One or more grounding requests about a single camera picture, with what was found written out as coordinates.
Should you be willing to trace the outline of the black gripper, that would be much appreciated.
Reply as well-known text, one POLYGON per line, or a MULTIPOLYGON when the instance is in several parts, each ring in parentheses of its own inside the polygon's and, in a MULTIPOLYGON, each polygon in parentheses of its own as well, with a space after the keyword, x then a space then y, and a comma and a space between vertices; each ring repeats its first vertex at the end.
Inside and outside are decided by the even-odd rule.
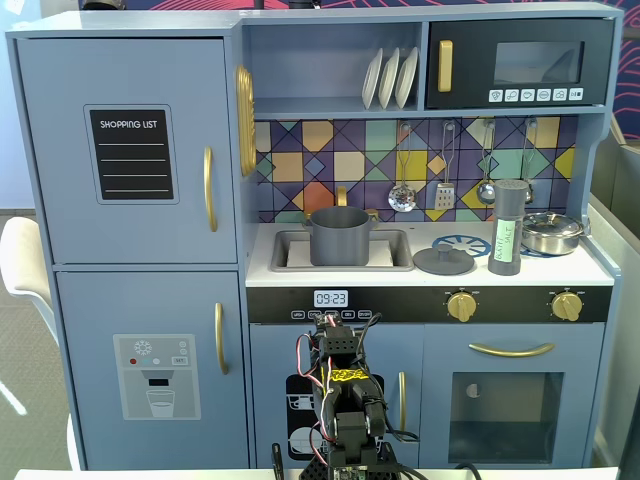
POLYGON ((346 325, 337 313, 320 313, 315 316, 317 334, 354 334, 352 326, 346 325))

